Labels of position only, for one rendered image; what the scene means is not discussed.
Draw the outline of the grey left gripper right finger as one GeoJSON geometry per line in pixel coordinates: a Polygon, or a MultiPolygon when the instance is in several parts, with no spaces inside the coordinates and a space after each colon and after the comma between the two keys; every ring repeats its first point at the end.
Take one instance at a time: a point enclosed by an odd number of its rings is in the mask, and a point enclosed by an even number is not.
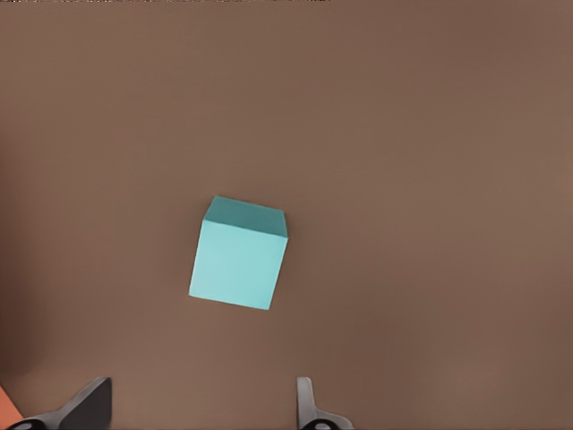
{"type": "Polygon", "coordinates": [[[298,430],[355,430],[347,417],[317,407],[310,377],[296,378],[296,412],[298,430]]]}

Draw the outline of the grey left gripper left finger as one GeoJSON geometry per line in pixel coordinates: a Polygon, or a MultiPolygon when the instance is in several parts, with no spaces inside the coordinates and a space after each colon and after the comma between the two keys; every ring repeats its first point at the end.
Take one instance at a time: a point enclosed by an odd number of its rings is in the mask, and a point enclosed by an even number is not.
{"type": "Polygon", "coordinates": [[[61,408],[11,423],[6,430],[109,430],[112,378],[97,377],[61,408]]]}

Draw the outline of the orange red block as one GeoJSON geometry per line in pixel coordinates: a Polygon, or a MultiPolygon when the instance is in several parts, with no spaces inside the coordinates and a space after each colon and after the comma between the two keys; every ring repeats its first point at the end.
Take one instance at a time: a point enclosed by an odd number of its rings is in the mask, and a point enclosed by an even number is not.
{"type": "Polygon", "coordinates": [[[21,412],[0,385],[0,430],[7,430],[11,425],[22,419],[23,416],[21,412]]]}

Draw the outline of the light blue cube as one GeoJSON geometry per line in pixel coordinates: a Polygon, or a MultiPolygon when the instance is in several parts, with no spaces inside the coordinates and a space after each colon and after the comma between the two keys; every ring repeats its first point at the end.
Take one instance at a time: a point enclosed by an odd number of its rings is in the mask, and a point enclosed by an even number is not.
{"type": "Polygon", "coordinates": [[[287,242],[282,210],[215,196],[201,222],[189,295],[270,309],[287,242]]]}

